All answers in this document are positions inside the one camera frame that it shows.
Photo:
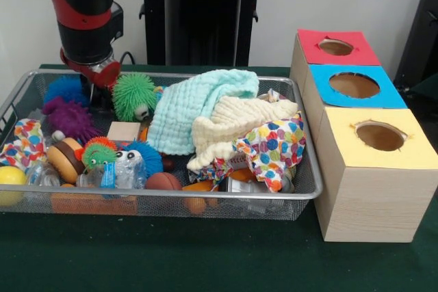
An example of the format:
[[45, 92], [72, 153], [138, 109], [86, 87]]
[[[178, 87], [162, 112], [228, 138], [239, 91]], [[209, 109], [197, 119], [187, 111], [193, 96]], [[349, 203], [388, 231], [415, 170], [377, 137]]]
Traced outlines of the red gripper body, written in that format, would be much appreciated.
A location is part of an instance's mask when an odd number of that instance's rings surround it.
[[60, 57], [69, 68], [80, 72], [99, 88], [111, 88], [121, 71], [121, 64], [115, 60], [113, 51], [110, 51], [106, 59], [96, 64], [79, 64], [74, 62], [67, 58], [63, 49], [60, 50]]

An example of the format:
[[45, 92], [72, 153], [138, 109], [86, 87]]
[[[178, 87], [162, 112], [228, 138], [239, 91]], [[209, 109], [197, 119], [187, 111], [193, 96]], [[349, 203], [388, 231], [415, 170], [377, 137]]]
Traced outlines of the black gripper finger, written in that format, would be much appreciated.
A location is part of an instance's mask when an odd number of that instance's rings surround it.
[[84, 76], [83, 74], [80, 74], [79, 78], [80, 78], [81, 89], [82, 89], [83, 94], [85, 96], [91, 96], [91, 94], [92, 94], [92, 84], [90, 83], [88, 78], [86, 76]]
[[95, 106], [102, 109], [112, 109], [112, 94], [109, 89], [95, 87]]

